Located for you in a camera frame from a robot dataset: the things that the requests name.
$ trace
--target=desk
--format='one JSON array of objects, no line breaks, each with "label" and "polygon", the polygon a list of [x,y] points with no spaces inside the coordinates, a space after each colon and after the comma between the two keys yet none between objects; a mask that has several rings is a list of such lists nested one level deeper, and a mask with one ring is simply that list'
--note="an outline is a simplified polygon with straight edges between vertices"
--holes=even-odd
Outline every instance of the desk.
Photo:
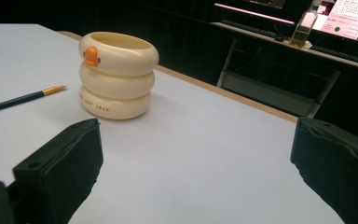
[{"label": "desk", "polygon": [[[222,28],[226,31],[236,33],[236,37],[233,37],[231,48],[227,55],[226,64],[222,69],[222,73],[216,86],[241,93],[269,105],[275,105],[276,107],[285,111],[289,111],[293,114],[313,118],[342,72],[352,72],[358,75],[358,63],[321,53],[312,49],[293,48],[289,46],[288,41],[279,42],[271,37],[255,34],[221,22],[213,22],[212,25]],[[331,70],[331,72],[330,74],[327,74],[327,80],[325,81],[324,87],[321,88],[318,96],[315,98],[304,97],[302,95],[294,94],[290,91],[285,91],[266,85],[262,82],[260,83],[254,81],[248,77],[239,76],[235,72],[230,71],[228,66],[230,65],[237,41],[241,40],[244,40],[245,42],[249,41],[249,43],[251,43],[250,45],[263,47],[268,46],[273,49],[272,52],[289,52],[289,55],[292,58],[304,58],[305,60],[303,62],[311,63],[313,65],[319,63],[321,66],[325,67],[325,69]],[[275,71],[273,75],[278,76],[280,72],[281,71]]]},{"label": "desk", "polygon": [[[0,102],[68,85],[0,110],[7,185],[18,162],[93,117],[78,99],[77,45],[39,25],[0,24]],[[294,122],[166,72],[155,71],[141,117],[100,119],[104,164],[71,223],[342,223],[289,160]]]}]

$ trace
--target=glass bottle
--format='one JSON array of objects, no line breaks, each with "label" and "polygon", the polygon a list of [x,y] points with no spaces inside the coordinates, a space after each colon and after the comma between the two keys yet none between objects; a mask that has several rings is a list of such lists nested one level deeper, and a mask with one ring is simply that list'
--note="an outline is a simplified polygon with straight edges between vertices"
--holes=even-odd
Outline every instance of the glass bottle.
[{"label": "glass bottle", "polygon": [[290,40],[290,45],[299,49],[302,49],[305,45],[305,42],[310,35],[313,24],[318,18],[318,7],[319,2],[313,1],[310,8],[304,12],[301,17],[301,20],[298,22],[295,32],[292,35]]}]

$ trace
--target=gold paintbrush ferrule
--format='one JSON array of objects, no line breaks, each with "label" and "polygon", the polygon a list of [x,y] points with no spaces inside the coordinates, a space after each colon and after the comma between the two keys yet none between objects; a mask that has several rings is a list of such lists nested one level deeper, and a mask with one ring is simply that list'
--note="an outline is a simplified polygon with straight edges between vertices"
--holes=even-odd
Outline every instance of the gold paintbrush ferrule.
[{"label": "gold paintbrush ferrule", "polygon": [[61,90],[65,89],[65,88],[66,88],[66,85],[65,86],[51,87],[51,88],[43,90],[42,92],[43,92],[43,95],[49,95],[49,94],[52,94],[54,92],[61,91]]}]

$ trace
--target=keyboard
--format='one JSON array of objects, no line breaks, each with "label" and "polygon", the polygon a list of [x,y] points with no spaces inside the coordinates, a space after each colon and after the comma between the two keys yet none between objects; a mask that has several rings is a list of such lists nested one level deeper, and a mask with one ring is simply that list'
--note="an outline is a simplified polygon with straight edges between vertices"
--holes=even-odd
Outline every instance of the keyboard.
[{"label": "keyboard", "polygon": [[252,26],[247,26],[247,25],[235,22],[235,21],[223,20],[223,21],[220,21],[220,22],[222,22],[225,25],[234,26],[234,27],[240,28],[242,30],[250,31],[250,32],[253,32],[253,33],[256,33],[256,34],[259,34],[259,35],[265,35],[265,36],[269,36],[269,37],[272,37],[272,38],[275,38],[275,36],[276,36],[276,34],[273,33],[273,32],[266,31],[266,30],[261,30],[261,29],[258,29],[258,28],[254,28]]},{"label": "keyboard", "polygon": [[315,45],[312,45],[310,47],[310,49],[358,63],[358,57],[347,54],[347,53],[339,52],[339,51],[336,51],[333,49],[326,49],[326,48],[315,46]]}]

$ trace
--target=yellow liquid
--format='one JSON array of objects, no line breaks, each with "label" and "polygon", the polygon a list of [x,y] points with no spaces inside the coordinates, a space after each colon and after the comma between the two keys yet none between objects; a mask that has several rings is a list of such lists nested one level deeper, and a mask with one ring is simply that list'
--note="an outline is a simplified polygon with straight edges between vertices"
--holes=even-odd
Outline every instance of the yellow liquid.
[{"label": "yellow liquid", "polygon": [[309,32],[301,32],[296,30],[290,41],[290,45],[299,49],[302,49],[305,45],[305,41],[308,38]]}]

